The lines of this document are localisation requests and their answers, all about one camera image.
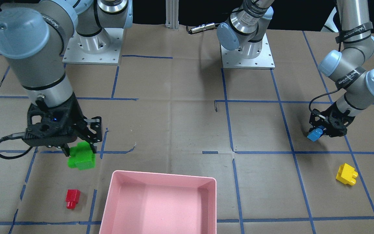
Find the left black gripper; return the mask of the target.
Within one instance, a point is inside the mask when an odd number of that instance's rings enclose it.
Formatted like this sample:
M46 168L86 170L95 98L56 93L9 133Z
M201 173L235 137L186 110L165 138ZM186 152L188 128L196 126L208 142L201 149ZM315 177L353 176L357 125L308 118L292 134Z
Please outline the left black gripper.
M347 102L342 104L334 102L325 111L320 112L317 109L311 109L312 102L309 104L311 128L309 132L317 127L323 129L323 135L329 137L342 137L347 134L347 127L353 122L356 116L356 108L350 106Z

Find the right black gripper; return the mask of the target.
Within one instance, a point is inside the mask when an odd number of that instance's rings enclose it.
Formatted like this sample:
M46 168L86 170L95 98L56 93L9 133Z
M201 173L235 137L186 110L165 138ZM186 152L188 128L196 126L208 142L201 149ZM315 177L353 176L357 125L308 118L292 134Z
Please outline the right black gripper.
M74 142L77 137L89 143L93 153L103 140L102 117L85 119L75 93L64 103L48 107L48 99L40 94L27 111L27 129L22 140L29 146L58 147Z

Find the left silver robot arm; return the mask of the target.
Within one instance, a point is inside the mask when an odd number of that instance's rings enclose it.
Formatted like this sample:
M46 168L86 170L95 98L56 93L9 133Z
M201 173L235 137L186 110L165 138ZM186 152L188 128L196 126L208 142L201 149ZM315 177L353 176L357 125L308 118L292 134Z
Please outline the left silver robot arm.
M244 0L234 9L229 18L217 27L217 37L222 47L251 54L247 59L259 55L262 38L273 17L272 0ZM309 108L311 128L308 139L321 136L342 137L347 127L364 109L374 103L374 69L367 71L363 64L374 55L373 28L369 19L366 0L337 0L339 35L337 44L342 51L332 50L319 63L318 71L331 79L337 91L346 92L324 111Z

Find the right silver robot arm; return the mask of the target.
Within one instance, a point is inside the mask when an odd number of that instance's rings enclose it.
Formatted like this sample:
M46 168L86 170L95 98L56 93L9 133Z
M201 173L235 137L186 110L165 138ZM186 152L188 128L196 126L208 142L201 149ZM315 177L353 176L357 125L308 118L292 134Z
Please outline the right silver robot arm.
M110 48L106 28L130 28L132 0L0 0L0 53L6 58L31 102L27 128L0 138L21 139L29 146L60 148L68 157L96 153L102 141L102 118L86 118L67 77L61 55L77 34L83 52ZM4 156L2 159L22 157Z

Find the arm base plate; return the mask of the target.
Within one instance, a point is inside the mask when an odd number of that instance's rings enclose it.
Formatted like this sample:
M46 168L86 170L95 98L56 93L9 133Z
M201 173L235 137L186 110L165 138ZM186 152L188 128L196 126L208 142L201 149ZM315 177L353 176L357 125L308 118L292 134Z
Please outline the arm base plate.
M80 65L120 65L124 29L105 28L92 37L75 34L66 47L63 62Z
M274 69L275 62L266 34L257 43L244 44L236 50L220 46L223 68L230 69Z

